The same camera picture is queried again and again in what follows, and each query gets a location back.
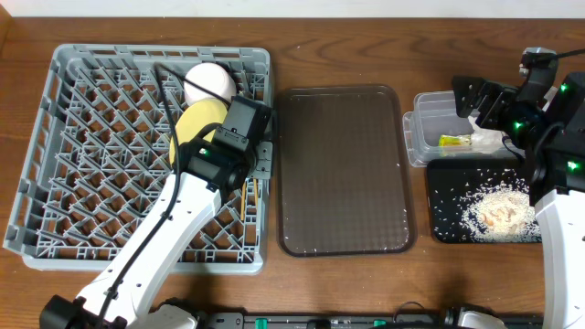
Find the wooden chopstick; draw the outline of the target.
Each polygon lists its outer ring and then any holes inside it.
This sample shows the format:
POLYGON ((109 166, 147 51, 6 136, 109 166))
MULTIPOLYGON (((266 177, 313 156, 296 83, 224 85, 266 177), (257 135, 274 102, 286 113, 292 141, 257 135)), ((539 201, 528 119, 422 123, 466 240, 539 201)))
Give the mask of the wooden chopstick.
POLYGON ((240 221, 243 223, 245 222, 245 213, 246 213, 246 199, 247 199, 247 180, 244 180, 244 183, 241 188, 240 192, 240 221))
POLYGON ((254 205, 255 205, 255 207, 258 207, 258 205, 259 205, 258 180, 256 178, 252 178, 252 183, 253 183, 254 205))

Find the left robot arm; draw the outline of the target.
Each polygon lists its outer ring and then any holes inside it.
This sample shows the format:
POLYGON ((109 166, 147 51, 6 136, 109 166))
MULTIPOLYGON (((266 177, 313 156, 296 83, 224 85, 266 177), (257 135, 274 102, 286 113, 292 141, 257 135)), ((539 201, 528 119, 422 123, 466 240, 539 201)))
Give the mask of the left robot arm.
POLYGON ((119 254, 78 296, 53 296, 42 328, 199 328, 179 302, 154 297, 187 245, 252 177, 270 177, 275 111, 251 99, 204 99, 172 124, 173 172, 119 254))

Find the white paper napkin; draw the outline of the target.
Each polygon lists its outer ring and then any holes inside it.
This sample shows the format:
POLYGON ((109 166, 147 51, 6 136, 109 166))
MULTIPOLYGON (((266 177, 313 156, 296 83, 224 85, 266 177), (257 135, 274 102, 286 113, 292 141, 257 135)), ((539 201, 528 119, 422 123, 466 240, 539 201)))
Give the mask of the white paper napkin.
POLYGON ((472 125, 473 132, 470 135, 471 147, 475 152, 482 154, 492 154, 503 148, 502 132, 481 128, 476 124, 476 117, 469 116, 469 123, 472 125))

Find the yellow green snack wrapper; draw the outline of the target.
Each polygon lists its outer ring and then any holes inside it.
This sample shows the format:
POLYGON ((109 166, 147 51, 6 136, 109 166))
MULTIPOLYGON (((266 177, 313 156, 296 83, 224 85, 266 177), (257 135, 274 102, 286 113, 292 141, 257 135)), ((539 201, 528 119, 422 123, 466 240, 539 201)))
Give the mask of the yellow green snack wrapper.
POLYGON ((472 138, 469 134, 457 136, 442 135, 439 139, 438 145, 440 147, 471 146, 472 138))

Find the yellow plate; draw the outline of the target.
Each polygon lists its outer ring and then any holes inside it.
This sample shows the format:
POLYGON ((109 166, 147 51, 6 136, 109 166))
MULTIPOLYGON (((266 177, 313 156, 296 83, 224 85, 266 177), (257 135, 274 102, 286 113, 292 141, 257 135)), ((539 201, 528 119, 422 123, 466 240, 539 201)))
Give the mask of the yellow plate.
POLYGON ((175 132, 178 143, 186 143, 210 123, 223 123, 228 107, 217 99, 204 99, 188 107, 178 119, 175 132))

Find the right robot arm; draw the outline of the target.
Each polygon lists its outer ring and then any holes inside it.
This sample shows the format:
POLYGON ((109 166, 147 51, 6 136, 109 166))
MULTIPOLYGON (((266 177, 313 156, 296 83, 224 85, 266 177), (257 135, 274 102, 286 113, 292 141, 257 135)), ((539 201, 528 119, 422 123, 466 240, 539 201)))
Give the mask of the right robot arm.
POLYGON ((516 87, 481 77, 452 78, 456 113, 505 133, 523 150, 529 199, 543 246, 546 328, 584 325, 584 74, 570 72, 551 101, 558 63, 547 48, 526 48, 516 87))

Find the pink bowl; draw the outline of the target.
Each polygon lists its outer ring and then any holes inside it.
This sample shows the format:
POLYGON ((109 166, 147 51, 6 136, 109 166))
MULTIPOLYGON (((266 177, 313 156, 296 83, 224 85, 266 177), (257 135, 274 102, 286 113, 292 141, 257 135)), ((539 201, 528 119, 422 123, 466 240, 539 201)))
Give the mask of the pink bowl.
MULTIPOLYGON (((234 80, 228 72, 215 63, 201 63, 195 65, 186 74, 186 79, 210 90, 227 101, 236 95, 237 89, 234 80)), ((208 93, 184 83, 186 104, 191 106, 204 99, 213 99, 208 93)))

